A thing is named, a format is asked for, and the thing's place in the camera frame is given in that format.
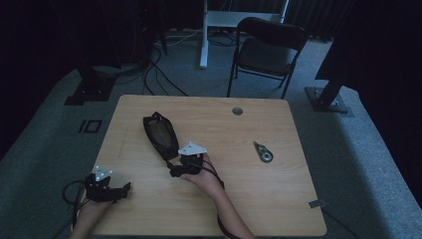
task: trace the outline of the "dark background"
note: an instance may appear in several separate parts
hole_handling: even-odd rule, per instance
[[[344,10],[333,4],[334,1],[292,2],[296,9],[288,13],[287,22],[311,27],[310,23],[318,21],[329,26],[325,28],[330,30],[330,34],[324,36],[327,40],[335,36],[316,77],[340,82],[358,91],[420,204],[421,4],[416,0],[356,0],[350,9]],[[318,7],[317,2],[326,5]],[[110,0],[2,1],[0,157],[66,73],[80,64],[119,67],[122,63],[148,58],[148,46],[155,34],[144,28],[156,21],[155,12],[144,11],[150,9],[149,3],[134,0],[121,3]],[[164,29],[202,27],[202,1],[161,1],[160,4]],[[233,7],[251,10],[278,6],[274,2],[265,5],[250,1],[242,5],[235,1]],[[320,15],[320,11],[328,7],[336,11],[336,16],[346,18]],[[301,15],[298,9],[311,8],[316,10],[298,20]],[[135,35],[138,36],[137,47],[133,52]]]

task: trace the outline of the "black cable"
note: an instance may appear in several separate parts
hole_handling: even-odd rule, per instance
[[[132,6],[133,2],[130,1],[130,8],[132,9],[132,14],[133,16],[136,16],[137,13],[135,11],[136,7]],[[130,53],[130,57],[129,57],[129,61],[131,62],[131,59],[133,57],[134,51],[136,49],[136,39],[137,39],[137,31],[136,31],[136,18],[133,18],[133,47],[132,47],[132,51]]]
[[[87,204],[88,202],[90,202],[90,200],[87,200],[86,202],[84,202],[78,210],[81,210],[81,208],[83,208],[83,206],[85,206],[85,204]],[[72,223],[73,217],[70,217],[68,221],[66,221],[65,224],[63,224],[63,226],[56,232],[56,234],[52,237],[52,239],[56,239],[57,237],[59,237],[63,231]]]
[[[214,46],[218,46],[218,47],[234,47],[236,46],[236,39],[235,37],[231,36],[231,35],[226,35],[224,34],[222,37],[227,38],[230,40],[230,43],[221,43],[219,41],[215,41],[215,40],[211,40],[210,38],[208,38],[208,42]]]
[[[142,76],[142,74],[139,74],[139,76],[136,76],[136,77],[134,77],[134,78],[132,78],[132,79],[130,79],[130,80],[127,80],[127,81],[125,81],[125,82],[116,82],[116,83],[114,83],[115,85],[126,85],[126,84],[128,84],[128,83],[131,83],[131,82],[133,82],[133,81],[136,81],[139,77],[141,77]]]
[[[224,233],[224,235],[228,236],[230,239],[242,239],[241,237],[237,237],[235,235],[233,235],[232,233],[230,233],[226,227],[223,225],[223,222],[220,220],[220,216],[217,215],[217,223],[218,226],[220,227],[221,231]]]
[[[168,77],[162,72],[162,70],[156,65],[159,60],[161,59],[161,51],[159,49],[157,49],[156,47],[153,47],[153,49],[159,54],[158,59],[156,61],[152,61],[149,60],[149,63],[151,65],[151,67],[148,68],[148,70],[146,71],[144,78],[143,78],[143,85],[149,90],[149,92],[154,95],[154,92],[151,90],[151,88],[148,86],[147,84],[147,76],[149,74],[149,72],[151,71],[152,68],[155,68],[155,70],[158,70],[159,73],[164,77],[164,79],[171,85],[173,86],[175,89],[177,89],[181,94],[183,94],[185,97],[188,97],[188,95],[183,92],[183,90],[181,90],[179,87],[177,87],[173,82],[170,81],[170,79],[168,79]],[[158,81],[158,79],[156,79],[156,81],[158,82],[158,84],[160,85],[160,87],[165,91],[165,93],[167,95],[169,95],[169,93],[164,89],[163,85]]]
[[[67,192],[67,190],[70,186],[77,184],[77,183],[80,184],[78,191],[77,191],[77,196],[75,197],[74,201],[71,201],[71,200],[69,200],[68,196],[66,195],[66,192]],[[62,198],[66,203],[71,204],[73,206],[72,217],[69,218],[68,221],[66,221],[66,223],[60,228],[60,230],[58,230],[58,232],[53,236],[53,239],[60,236],[60,234],[62,234],[63,230],[65,230],[65,228],[69,226],[69,224],[73,223],[73,226],[75,227],[76,221],[78,219],[78,211],[83,206],[85,206],[85,204],[87,204],[90,201],[90,200],[88,200],[88,201],[84,202],[82,205],[80,205],[80,197],[81,197],[81,193],[84,189],[84,186],[85,186],[85,182],[83,180],[75,180],[75,181],[72,181],[72,182],[66,184],[66,186],[63,187]]]
[[[209,169],[209,168],[207,168],[207,167],[204,167],[204,166],[201,166],[201,165],[198,165],[198,164],[192,163],[192,162],[188,162],[188,163],[187,163],[187,165],[192,165],[192,166],[194,166],[194,167],[198,167],[198,168],[204,169],[205,171],[210,172],[211,174],[213,174],[213,175],[217,178],[217,180],[220,182],[221,186],[222,186],[222,187],[223,187],[223,189],[224,189],[224,182],[223,182],[223,180],[221,180],[221,178],[218,176],[217,171],[215,170],[214,166],[213,166],[211,163],[209,163],[209,162],[207,162],[207,161],[205,161],[205,160],[203,160],[203,162],[208,163],[208,164],[212,167],[212,169],[214,169],[214,171],[213,171],[213,170],[211,170],[211,169]]]
[[[172,83],[171,81],[170,81],[170,79],[168,79],[167,78],[167,76],[161,71],[161,69],[154,63],[154,62],[151,62],[152,63],[152,65],[161,73],[161,75],[164,77],[164,79],[171,85],[171,86],[173,86],[175,89],[177,89],[177,91],[179,91],[181,94],[183,94],[185,97],[188,97],[188,95],[185,93],[185,92],[183,92],[183,90],[181,90],[179,87],[177,87],[174,83]]]
[[[158,72],[157,72],[157,69],[156,68],[155,68],[155,81],[158,83],[158,85],[161,87],[161,89],[165,92],[165,94],[169,96],[168,91],[165,90],[164,86],[158,80]]]

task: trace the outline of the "black curtain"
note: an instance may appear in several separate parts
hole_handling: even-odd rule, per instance
[[[305,28],[314,38],[332,40],[340,28],[353,0],[291,0],[285,22]],[[166,29],[201,29],[203,1],[165,0]],[[213,11],[236,11],[280,13],[284,1],[280,0],[210,0],[208,9]]]
[[[0,6],[0,160],[56,81],[75,68],[48,1]]]
[[[316,75],[358,91],[420,205],[421,12],[417,0],[356,1]]]

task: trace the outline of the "black strap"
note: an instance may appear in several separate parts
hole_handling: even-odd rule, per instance
[[[217,215],[217,221],[218,221],[218,226],[220,227],[220,230],[224,233],[224,235],[228,236],[231,239],[242,239],[240,237],[237,237],[235,235],[233,235],[232,233],[230,233],[223,225],[223,223],[220,220],[220,217]]]
[[[200,166],[200,165],[197,165],[197,164],[194,164],[194,163],[190,163],[190,165],[192,165],[192,166],[196,166],[196,167],[201,167],[202,169],[204,169],[204,170],[206,170],[206,171],[210,172],[211,174],[213,174],[215,177],[217,177],[217,180],[220,182],[220,184],[221,184],[221,186],[223,187],[223,189],[225,189],[225,187],[224,187],[224,182],[223,182],[223,180],[221,180],[221,179],[220,179],[220,177],[218,176],[218,174],[217,174],[217,170],[215,170],[214,166],[213,166],[211,163],[209,163],[209,162],[207,162],[207,161],[205,161],[205,160],[204,160],[204,162],[208,163],[208,165],[210,165],[214,171],[213,171],[213,170],[210,170],[209,168],[206,168],[206,167],[204,167],[204,166]],[[237,236],[233,235],[232,233],[230,233],[230,232],[229,232],[229,231],[228,231],[228,230],[224,227],[224,225],[223,225],[223,223],[221,222],[220,217],[218,216],[218,214],[217,214],[217,222],[218,222],[218,226],[220,227],[220,230],[224,233],[224,235],[228,236],[228,237],[229,237],[229,238],[231,238],[231,239],[242,239],[242,238],[240,238],[240,237],[237,237]]]
[[[79,185],[79,189],[78,189],[78,193],[77,193],[77,196],[75,197],[75,200],[74,201],[71,201],[71,200],[69,200],[68,199],[68,197],[66,196],[66,191],[68,190],[68,188],[71,186],[71,185],[74,185],[74,184],[76,184],[76,183],[79,183],[80,185]],[[78,210],[80,209],[80,207],[79,207],[79,203],[80,203],[80,199],[81,199],[81,194],[82,194],[82,191],[83,191],[83,189],[84,189],[84,181],[82,181],[82,180],[76,180],[76,181],[73,181],[73,182],[71,182],[71,183],[69,183],[69,184],[67,184],[64,188],[63,188],[63,190],[62,190],[62,197],[63,197],[63,199],[67,202],[67,203],[69,203],[69,204],[71,204],[72,206],[73,206],[73,210],[72,210],[72,224],[75,226],[76,224],[77,224],[77,220],[78,220]]]

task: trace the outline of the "cable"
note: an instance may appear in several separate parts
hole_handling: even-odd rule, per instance
[[[126,85],[126,84],[128,84],[128,83],[131,83],[131,82],[133,82],[133,81],[136,81],[139,77],[141,77],[141,76],[142,76],[142,74],[143,74],[143,73],[140,73],[139,75],[137,75],[137,76],[133,77],[132,79],[127,80],[127,81],[125,81],[125,82],[115,82],[114,84],[115,84],[115,85]]]
[[[181,43],[181,42],[183,42],[183,41],[186,41],[187,39],[189,39],[189,38],[192,38],[192,37],[194,37],[199,31],[201,31],[202,30],[202,28],[201,29],[199,29],[199,30],[197,30],[197,31],[195,31],[194,33],[192,33],[191,35],[189,35],[189,36],[186,36],[186,37],[183,37],[181,40],[179,40],[179,41],[177,41],[176,43],[173,43],[173,44],[168,44],[167,45],[167,47],[172,47],[172,46],[176,46],[177,44],[179,44],[179,43]],[[177,38],[178,36],[169,36],[169,37],[167,37],[166,38],[166,40],[167,39],[169,39],[169,38]]]
[[[75,198],[74,201],[69,200],[68,196],[66,195],[66,191],[68,190],[68,188],[76,183],[79,183],[80,186],[78,188],[78,193],[77,196]],[[68,221],[66,221],[66,223],[55,233],[55,235],[52,237],[53,239],[57,238],[58,236],[60,236],[60,234],[62,234],[63,230],[65,230],[66,227],[69,226],[69,224],[73,223],[73,226],[75,227],[77,219],[78,219],[78,211],[81,210],[81,208],[83,206],[85,206],[85,204],[87,204],[90,200],[87,200],[86,202],[84,202],[82,205],[79,205],[80,203],[80,197],[81,197],[81,193],[84,189],[84,185],[85,182],[83,180],[75,180],[72,181],[70,183],[68,183],[62,190],[62,198],[63,200],[65,200],[66,203],[73,205],[73,211],[72,211],[72,217],[69,218]]]
[[[78,211],[81,210],[81,208],[83,208],[85,206],[85,204],[87,204],[88,202],[90,202],[90,200],[85,201],[79,208]],[[68,221],[66,221],[65,224],[63,224],[63,226],[56,232],[56,234],[54,234],[54,236],[52,237],[52,239],[56,239],[57,237],[60,236],[60,234],[63,233],[63,231],[69,226],[69,224],[72,223],[73,217],[69,218]]]
[[[154,92],[151,90],[151,88],[148,86],[148,83],[147,83],[147,76],[148,76],[148,74],[149,74],[149,72],[150,72],[150,70],[152,69],[152,68],[154,68],[155,69],[155,71],[156,70],[158,70],[159,71],[159,73],[164,77],[164,79],[171,85],[171,86],[173,86],[175,89],[177,89],[177,91],[179,91],[181,94],[183,94],[185,97],[188,97],[188,95],[183,91],[183,90],[181,90],[179,87],[177,87],[173,82],[171,82],[170,81],[170,79],[168,79],[167,78],[167,76],[161,71],[161,69],[156,65],[158,62],[159,62],[159,60],[161,59],[161,51],[159,50],[159,49],[157,49],[155,46],[153,47],[153,49],[159,54],[158,55],[158,59],[156,60],[156,61],[152,61],[152,60],[149,60],[149,63],[150,63],[150,65],[151,65],[151,67],[149,67],[148,68],[148,70],[145,72],[145,75],[144,75],[144,77],[143,77],[143,85],[149,90],[149,92],[154,96]],[[157,78],[157,74],[156,74],[156,81],[158,82],[158,84],[160,85],[160,87],[165,91],[165,93],[167,94],[167,95],[169,95],[169,93],[165,90],[165,88],[163,87],[163,85],[158,81],[158,78]]]
[[[103,77],[119,78],[119,77],[128,77],[128,76],[137,75],[143,71],[143,68],[144,68],[144,65],[138,64],[136,67],[133,67],[127,70],[122,70],[116,73],[106,73],[99,70],[96,70],[96,73],[99,76],[103,76]]]
[[[130,7],[133,10],[133,16],[136,16],[136,12],[134,11],[135,7],[131,6],[133,3],[130,1]],[[133,57],[134,51],[136,49],[136,39],[137,39],[137,32],[136,32],[136,18],[133,19],[133,47],[132,51],[130,53],[129,61],[131,62],[131,59]]]
[[[154,63],[154,62],[151,62],[152,63],[152,65],[161,73],[161,75],[165,78],[165,80],[171,85],[171,86],[173,86],[175,89],[177,89],[181,94],[183,94],[185,97],[188,97],[188,95],[185,93],[185,92],[183,92],[180,88],[178,88],[174,83],[172,83],[171,81],[170,81],[170,79],[168,79],[167,78],[167,76],[161,71],[161,69]]]
[[[208,39],[208,42],[214,46],[218,46],[218,47],[234,47],[236,46],[236,39],[233,36],[224,34],[223,37],[227,38],[230,40],[230,43],[221,43],[215,40],[211,40]]]
[[[224,181],[221,180],[221,178],[218,176],[217,170],[215,170],[214,166],[211,163],[209,163],[209,162],[207,162],[205,160],[202,160],[202,161],[208,163],[208,165],[210,165],[213,170],[211,170],[211,169],[209,169],[207,167],[204,167],[202,165],[198,165],[196,163],[192,163],[192,162],[188,162],[187,165],[192,165],[194,167],[198,167],[198,168],[204,169],[205,171],[208,171],[209,173],[213,174],[217,178],[217,180],[220,182],[220,184],[223,187],[223,189],[225,189],[224,188]]]

